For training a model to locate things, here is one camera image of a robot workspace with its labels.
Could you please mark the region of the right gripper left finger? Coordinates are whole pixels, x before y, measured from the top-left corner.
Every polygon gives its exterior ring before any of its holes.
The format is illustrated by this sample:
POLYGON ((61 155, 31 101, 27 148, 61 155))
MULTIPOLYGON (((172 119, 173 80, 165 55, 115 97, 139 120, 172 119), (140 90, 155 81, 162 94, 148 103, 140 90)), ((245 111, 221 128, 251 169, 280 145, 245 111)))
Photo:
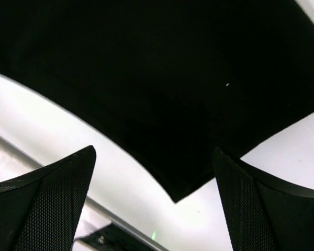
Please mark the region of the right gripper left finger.
POLYGON ((95 162, 87 146, 0 182, 0 251, 71 250, 95 162))

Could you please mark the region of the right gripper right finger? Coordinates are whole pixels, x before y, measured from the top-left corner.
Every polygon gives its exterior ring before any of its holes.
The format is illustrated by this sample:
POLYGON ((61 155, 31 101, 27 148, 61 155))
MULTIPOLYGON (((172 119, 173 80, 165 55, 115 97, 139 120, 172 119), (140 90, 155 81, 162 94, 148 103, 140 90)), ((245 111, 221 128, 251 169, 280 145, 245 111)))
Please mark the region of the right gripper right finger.
POLYGON ((216 148, 212 157, 233 250, 314 251, 314 190, 216 148))

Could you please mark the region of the black skirt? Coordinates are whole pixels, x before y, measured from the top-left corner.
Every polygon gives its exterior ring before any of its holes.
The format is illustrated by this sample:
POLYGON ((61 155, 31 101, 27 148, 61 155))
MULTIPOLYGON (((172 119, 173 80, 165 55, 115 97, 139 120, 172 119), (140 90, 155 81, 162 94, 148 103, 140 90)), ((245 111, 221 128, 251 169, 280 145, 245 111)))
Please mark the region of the black skirt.
POLYGON ((295 1, 0 1, 0 73, 80 117, 180 201, 314 112, 295 1))

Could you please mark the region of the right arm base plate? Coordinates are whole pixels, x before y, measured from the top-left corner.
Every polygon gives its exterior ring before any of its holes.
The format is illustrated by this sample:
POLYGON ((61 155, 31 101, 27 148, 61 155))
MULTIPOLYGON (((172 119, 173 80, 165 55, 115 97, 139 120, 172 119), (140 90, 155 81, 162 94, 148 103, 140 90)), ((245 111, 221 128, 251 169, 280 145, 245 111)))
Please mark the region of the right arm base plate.
POLYGON ((94 250, 153 251, 151 247, 113 223, 78 240, 94 250))

